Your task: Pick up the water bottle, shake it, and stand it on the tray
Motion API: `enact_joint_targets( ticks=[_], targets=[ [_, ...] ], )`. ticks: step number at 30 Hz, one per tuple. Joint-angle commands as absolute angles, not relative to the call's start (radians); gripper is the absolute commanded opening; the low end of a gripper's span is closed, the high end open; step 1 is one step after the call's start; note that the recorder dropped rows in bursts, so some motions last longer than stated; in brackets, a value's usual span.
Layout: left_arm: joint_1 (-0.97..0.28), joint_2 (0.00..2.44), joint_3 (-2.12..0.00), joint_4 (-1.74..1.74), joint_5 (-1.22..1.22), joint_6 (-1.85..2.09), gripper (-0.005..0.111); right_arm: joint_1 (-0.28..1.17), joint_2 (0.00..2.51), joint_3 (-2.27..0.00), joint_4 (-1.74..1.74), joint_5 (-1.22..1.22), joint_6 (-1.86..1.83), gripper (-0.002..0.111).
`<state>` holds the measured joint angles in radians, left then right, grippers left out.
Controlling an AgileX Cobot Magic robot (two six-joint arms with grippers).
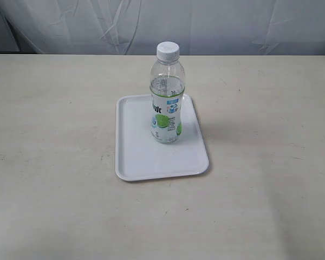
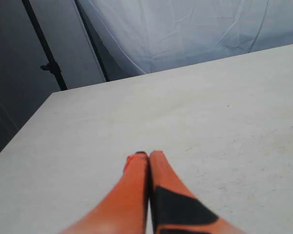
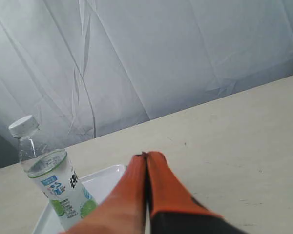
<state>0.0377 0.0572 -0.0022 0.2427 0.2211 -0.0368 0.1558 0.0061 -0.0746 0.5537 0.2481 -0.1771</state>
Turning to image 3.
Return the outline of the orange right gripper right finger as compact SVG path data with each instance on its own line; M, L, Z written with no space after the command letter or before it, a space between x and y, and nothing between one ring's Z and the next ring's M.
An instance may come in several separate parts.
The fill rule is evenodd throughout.
M153 234L241 234L243 231L198 202L160 152L145 153Z

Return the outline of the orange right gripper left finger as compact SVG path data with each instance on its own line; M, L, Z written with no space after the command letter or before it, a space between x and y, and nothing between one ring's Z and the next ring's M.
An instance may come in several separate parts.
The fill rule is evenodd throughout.
M146 159L131 158L118 184L85 219L65 234L143 234L146 222Z

